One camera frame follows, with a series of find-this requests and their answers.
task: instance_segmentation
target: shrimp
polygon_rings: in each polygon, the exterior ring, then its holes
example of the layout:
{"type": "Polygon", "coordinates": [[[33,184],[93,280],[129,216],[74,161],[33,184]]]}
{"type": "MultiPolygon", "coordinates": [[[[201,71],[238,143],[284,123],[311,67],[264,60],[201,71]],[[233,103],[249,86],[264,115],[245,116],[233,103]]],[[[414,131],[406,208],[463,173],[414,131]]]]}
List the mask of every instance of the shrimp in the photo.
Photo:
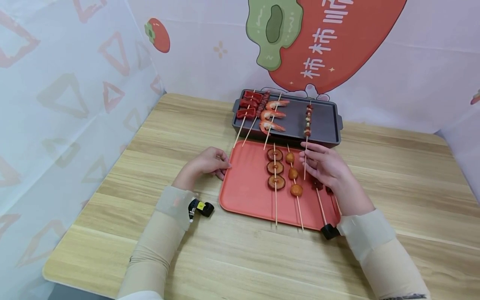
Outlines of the shrimp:
{"type": "Polygon", "coordinates": [[[289,100],[270,101],[265,105],[265,108],[268,110],[275,110],[277,106],[287,106],[288,103],[290,103],[289,100]]]}
{"type": "Polygon", "coordinates": [[[283,118],[284,116],[286,116],[285,113],[281,112],[281,111],[274,111],[274,110],[264,110],[262,111],[262,113],[260,114],[260,120],[262,121],[266,121],[266,120],[270,120],[273,116],[275,116],[275,118],[283,118]]]}
{"type": "Polygon", "coordinates": [[[284,132],[285,131],[285,127],[283,126],[280,126],[278,124],[275,124],[271,121],[268,121],[268,120],[263,120],[263,121],[260,121],[260,130],[265,133],[265,135],[268,135],[268,129],[272,127],[273,130],[276,130],[276,131],[280,131],[280,132],[284,132]]]}

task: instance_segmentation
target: red tray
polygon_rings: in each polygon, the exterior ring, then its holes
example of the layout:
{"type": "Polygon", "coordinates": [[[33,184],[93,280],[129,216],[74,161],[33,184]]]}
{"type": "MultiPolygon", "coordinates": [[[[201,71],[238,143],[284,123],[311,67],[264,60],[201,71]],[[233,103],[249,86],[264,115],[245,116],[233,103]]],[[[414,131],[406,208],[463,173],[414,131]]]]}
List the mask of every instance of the red tray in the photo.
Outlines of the red tray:
{"type": "MultiPolygon", "coordinates": [[[[268,144],[267,148],[263,150],[263,143],[246,141],[244,147],[241,146],[242,143],[243,141],[237,142],[235,148],[232,149],[230,155],[232,168],[227,171],[220,190],[220,205],[223,209],[233,213],[275,221],[275,192],[267,185],[270,174],[266,170],[269,162],[266,151],[273,145],[268,144]]],[[[285,161],[288,150],[279,146],[276,146],[276,149],[283,152],[282,164],[285,170],[282,177],[286,181],[285,188],[277,192],[278,222],[300,227],[297,198],[290,194],[293,181],[288,178],[290,165],[285,161]]],[[[300,173],[297,184],[303,187],[303,195],[300,197],[303,226],[320,230],[324,224],[317,192],[315,188],[312,188],[312,177],[307,173],[306,180],[303,180],[303,166],[298,160],[301,150],[290,148],[290,151],[295,155],[293,167],[300,173]]],[[[340,213],[335,198],[328,195],[325,188],[320,191],[320,198],[327,223],[336,227],[340,221],[340,213]]]]}

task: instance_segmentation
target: wrist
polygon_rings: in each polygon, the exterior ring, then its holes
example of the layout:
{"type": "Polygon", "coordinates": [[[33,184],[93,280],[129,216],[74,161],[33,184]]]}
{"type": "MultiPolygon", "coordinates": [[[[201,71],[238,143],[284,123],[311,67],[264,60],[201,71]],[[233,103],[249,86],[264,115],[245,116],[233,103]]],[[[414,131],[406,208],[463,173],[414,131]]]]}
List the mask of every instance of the wrist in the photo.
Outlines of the wrist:
{"type": "Polygon", "coordinates": [[[173,181],[172,186],[185,191],[193,191],[195,187],[195,181],[200,175],[201,172],[198,171],[198,168],[196,168],[192,162],[188,162],[180,170],[177,177],[173,181]]]}
{"type": "Polygon", "coordinates": [[[346,173],[339,178],[331,189],[344,216],[362,216],[375,210],[375,206],[353,173],[346,173]]]}

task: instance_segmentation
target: wooden table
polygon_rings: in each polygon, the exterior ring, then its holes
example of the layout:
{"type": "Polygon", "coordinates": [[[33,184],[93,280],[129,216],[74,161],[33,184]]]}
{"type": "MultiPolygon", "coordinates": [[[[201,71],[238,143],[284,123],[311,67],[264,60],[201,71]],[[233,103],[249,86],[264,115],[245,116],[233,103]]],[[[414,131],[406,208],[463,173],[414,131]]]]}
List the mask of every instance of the wooden table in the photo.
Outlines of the wooden table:
{"type": "MultiPolygon", "coordinates": [[[[231,103],[164,95],[43,269],[47,280],[115,297],[158,197],[208,146],[233,146],[231,103]]],[[[445,142],[345,123],[337,147],[419,267],[434,299],[480,294],[480,209],[445,142]]],[[[343,238],[228,213],[221,181],[197,192],[211,218],[192,224],[166,299],[370,299],[343,238]]]]}

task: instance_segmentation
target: wooden skewer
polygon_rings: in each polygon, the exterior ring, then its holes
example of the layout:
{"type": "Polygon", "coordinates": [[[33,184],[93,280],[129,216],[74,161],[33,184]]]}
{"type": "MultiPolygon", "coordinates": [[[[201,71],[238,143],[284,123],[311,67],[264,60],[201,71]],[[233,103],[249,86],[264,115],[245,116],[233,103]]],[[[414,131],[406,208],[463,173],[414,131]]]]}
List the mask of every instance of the wooden skewer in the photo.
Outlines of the wooden skewer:
{"type": "Polygon", "coordinates": [[[253,119],[253,123],[250,126],[250,129],[248,129],[247,136],[245,137],[245,139],[243,140],[243,144],[241,145],[242,147],[243,145],[245,145],[245,141],[248,139],[248,135],[250,134],[250,131],[252,131],[253,125],[255,124],[256,121],[257,121],[257,116],[255,116],[255,119],[253,119]]]}
{"type": "MultiPolygon", "coordinates": [[[[276,153],[275,153],[275,143],[273,143],[273,173],[274,178],[276,179],[276,153]]],[[[276,181],[275,181],[275,227],[278,227],[278,214],[277,214],[277,203],[276,203],[276,181]]]]}
{"type": "MultiPolygon", "coordinates": [[[[278,100],[277,101],[280,101],[280,98],[282,97],[282,93],[280,93],[280,96],[278,96],[278,100]]],[[[272,129],[272,126],[270,126],[268,128],[268,134],[267,134],[267,138],[265,139],[265,144],[264,144],[264,150],[265,150],[265,147],[267,147],[267,141],[268,141],[268,136],[270,136],[270,130],[272,129]]]]}
{"type": "Polygon", "coordinates": [[[235,145],[237,144],[237,141],[239,140],[240,132],[241,132],[241,129],[243,128],[243,124],[245,123],[246,118],[247,118],[247,114],[245,113],[245,117],[243,117],[243,121],[241,122],[241,125],[240,125],[239,133],[237,134],[237,138],[235,139],[235,142],[233,143],[233,148],[235,148],[235,145]]]}
{"type": "MultiPolygon", "coordinates": [[[[305,150],[307,150],[308,137],[305,141],[305,150]]],[[[303,180],[307,179],[307,156],[305,155],[305,161],[303,162],[303,180]]]]}
{"type": "Polygon", "coordinates": [[[315,188],[317,190],[317,196],[318,196],[318,203],[320,204],[320,210],[322,211],[322,220],[324,221],[324,226],[327,225],[327,220],[325,218],[325,211],[324,207],[322,205],[322,200],[320,199],[320,193],[318,192],[318,188],[315,188]]]}
{"type": "MultiPolygon", "coordinates": [[[[288,144],[287,144],[287,150],[288,150],[288,153],[290,153],[290,147],[288,146],[288,144]]],[[[301,218],[300,199],[299,199],[298,196],[297,196],[297,206],[298,206],[298,208],[299,208],[301,230],[303,231],[303,220],[302,220],[302,218],[301,218]]]]}
{"type": "MultiPolygon", "coordinates": [[[[305,140],[305,150],[307,150],[307,144],[308,144],[308,136],[307,139],[305,140]]],[[[307,179],[307,156],[305,156],[305,162],[303,165],[303,180],[307,179]]]]}
{"type": "Polygon", "coordinates": [[[338,200],[336,199],[336,196],[333,195],[332,198],[335,198],[335,203],[336,203],[336,208],[338,210],[338,214],[342,216],[342,212],[340,211],[340,206],[338,206],[338,200]]]}

